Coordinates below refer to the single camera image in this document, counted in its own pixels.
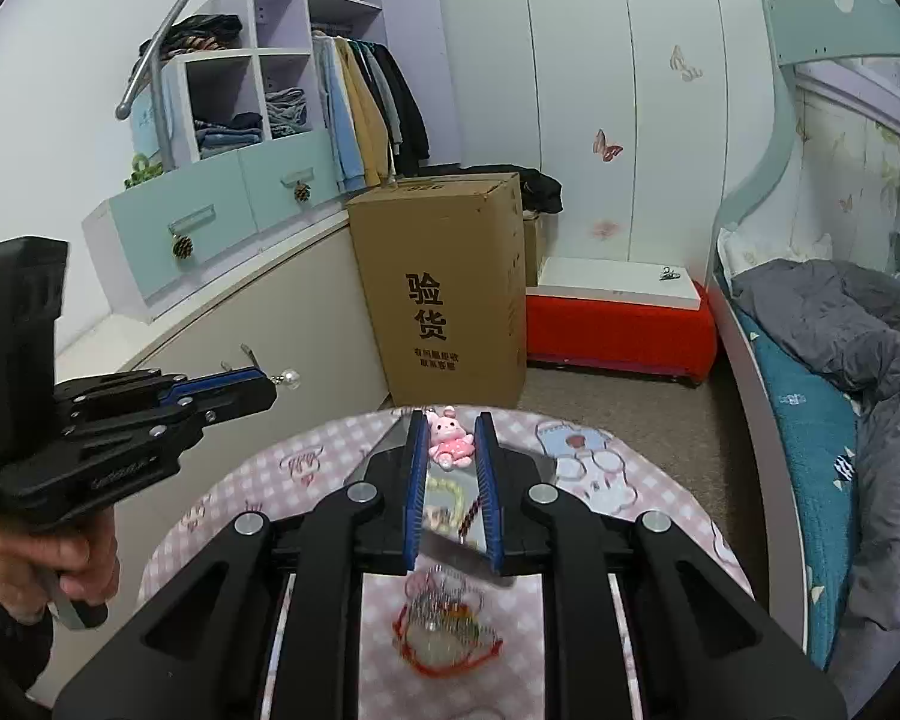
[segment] pink checkered tablecloth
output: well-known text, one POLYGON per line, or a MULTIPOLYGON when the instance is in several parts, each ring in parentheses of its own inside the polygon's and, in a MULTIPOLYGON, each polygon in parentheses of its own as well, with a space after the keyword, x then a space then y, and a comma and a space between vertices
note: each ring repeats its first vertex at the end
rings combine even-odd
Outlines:
MULTIPOLYGON (((270 519, 309 512, 343 481, 410 409, 369 413, 320 425, 250 458, 208 491, 167 533, 144 571, 138 601, 146 603, 240 512, 270 519)), ((472 425, 485 409, 458 407, 472 425)), ((489 409, 501 443, 557 459, 557 486, 595 512, 634 520, 658 509, 698 543, 740 586, 746 575, 716 524, 673 479, 607 431, 535 413, 489 409)), ((417 569, 430 565, 421 556, 417 569)), ((611 586, 618 593, 612 577, 611 586)), ((508 589, 473 581, 485 594, 481 621, 504 640, 499 658, 451 679, 420 677, 400 658, 391 624, 404 604, 403 577, 365 576, 360 642, 362 720, 530 720, 543 717, 543 615, 539 577, 508 589)), ((626 619, 618 619, 634 718, 642 712, 626 619)), ((282 635, 283 617, 279 626, 282 635)), ((263 718, 276 669, 271 663, 263 718)))

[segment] pink bunny figurine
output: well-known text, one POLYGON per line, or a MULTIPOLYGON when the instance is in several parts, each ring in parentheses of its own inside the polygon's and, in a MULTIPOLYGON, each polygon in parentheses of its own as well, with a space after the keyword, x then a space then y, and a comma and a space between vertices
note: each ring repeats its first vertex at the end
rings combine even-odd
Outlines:
POLYGON ((466 432, 457 420, 457 412, 451 406, 443 410, 443 416, 427 412, 430 423, 430 459, 443 470, 456 466, 465 469, 473 461, 473 435, 466 432))

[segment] carpet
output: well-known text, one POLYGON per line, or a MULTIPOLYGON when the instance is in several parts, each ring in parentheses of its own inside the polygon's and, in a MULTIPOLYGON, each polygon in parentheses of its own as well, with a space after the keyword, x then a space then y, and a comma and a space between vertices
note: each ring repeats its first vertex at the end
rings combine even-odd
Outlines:
POLYGON ((767 541, 754 449, 730 361, 696 389, 668 379, 530 367, 519 408, 612 432, 713 517, 767 608, 767 541))

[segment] cardboard box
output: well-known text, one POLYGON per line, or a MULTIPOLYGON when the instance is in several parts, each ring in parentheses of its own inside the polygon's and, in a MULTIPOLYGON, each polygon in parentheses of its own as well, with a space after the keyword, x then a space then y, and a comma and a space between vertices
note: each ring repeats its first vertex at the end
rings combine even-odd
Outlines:
POLYGON ((527 367, 517 175, 400 181, 347 210, 394 403, 515 406, 527 367))
POLYGON ((540 218, 540 214, 537 211, 533 211, 533 213, 524 211, 523 250, 528 287, 536 286, 546 247, 546 240, 543 237, 543 219, 540 218))

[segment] gray comforter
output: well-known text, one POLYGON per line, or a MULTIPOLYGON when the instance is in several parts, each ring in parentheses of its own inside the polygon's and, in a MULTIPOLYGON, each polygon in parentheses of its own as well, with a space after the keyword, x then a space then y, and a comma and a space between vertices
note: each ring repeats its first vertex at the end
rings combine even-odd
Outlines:
POLYGON ((740 307, 790 355, 861 397, 861 541, 827 673, 850 716, 900 660, 900 285, 850 263, 775 260, 733 280, 740 307))

